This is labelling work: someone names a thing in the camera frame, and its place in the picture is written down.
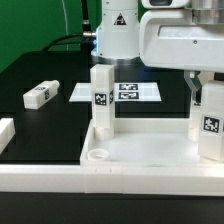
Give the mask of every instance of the white rectangular block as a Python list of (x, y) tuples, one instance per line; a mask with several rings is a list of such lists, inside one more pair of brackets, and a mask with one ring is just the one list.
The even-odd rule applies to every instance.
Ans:
[(0, 120), (0, 154), (15, 135), (14, 121), (11, 118)]
[(91, 69), (93, 126), (113, 128), (115, 117), (114, 66), (96, 65)]
[(224, 161), (224, 82), (209, 81), (202, 90), (199, 155)]
[(188, 138), (193, 142), (198, 142), (200, 131), (201, 106), (195, 101), (191, 102), (190, 119), (188, 128)]
[(58, 81), (44, 81), (23, 95), (26, 109), (39, 109), (58, 93), (60, 84)]

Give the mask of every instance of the warning label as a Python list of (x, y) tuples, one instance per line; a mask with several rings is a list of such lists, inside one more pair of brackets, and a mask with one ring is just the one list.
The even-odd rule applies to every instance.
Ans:
[(121, 13), (118, 16), (117, 20), (115, 21), (114, 25), (118, 25), (118, 26), (125, 26), (125, 25), (127, 25), (125, 20), (124, 20), (124, 17), (122, 16)]

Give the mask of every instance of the white tray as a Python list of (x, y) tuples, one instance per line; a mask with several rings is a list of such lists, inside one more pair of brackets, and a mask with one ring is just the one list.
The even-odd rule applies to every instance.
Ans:
[[(106, 150), (109, 159), (102, 161), (102, 155), (99, 160), (88, 160), (88, 152), (95, 149)], [(188, 119), (115, 119), (114, 138), (105, 142), (94, 138), (90, 122), (80, 160), (83, 166), (218, 164), (200, 158), (198, 144), (188, 139)]]

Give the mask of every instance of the white post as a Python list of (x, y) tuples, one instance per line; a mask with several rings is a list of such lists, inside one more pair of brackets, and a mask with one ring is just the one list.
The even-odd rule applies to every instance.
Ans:
[(96, 65), (91, 69), (92, 115), (95, 137), (105, 141), (114, 136), (114, 66)]

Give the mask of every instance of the black tabletop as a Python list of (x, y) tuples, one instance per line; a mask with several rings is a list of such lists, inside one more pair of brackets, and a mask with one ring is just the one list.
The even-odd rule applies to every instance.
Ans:
[[(0, 156), (4, 164), (79, 164), (91, 115), (90, 103), (69, 103), (77, 82), (90, 82), (88, 55), (31, 52), (0, 75), (0, 117), (12, 117), (16, 135)], [(27, 110), (23, 94), (45, 80), (60, 82), (59, 94), (39, 110)], [(115, 69), (116, 82), (157, 82), (161, 102), (116, 103), (116, 117), (187, 117), (190, 91), (183, 71), (143, 64)]]
[[(79, 164), (91, 119), (90, 103), (69, 103), (77, 82), (89, 82), (94, 64), (80, 52), (30, 52), (0, 75), (0, 118), (14, 118), (16, 135), (1, 164)], [(22, 95), (45, 80), (60, 82), (59, 94), (38, 111)], [(160, 103), (116, 103), (116, 117), (189, 116), (190, 90), (183, 71), (116, 68), (116, 82), (157, 82)], [(0, 193), (0, 223), (223, 223), (221, 197)]]

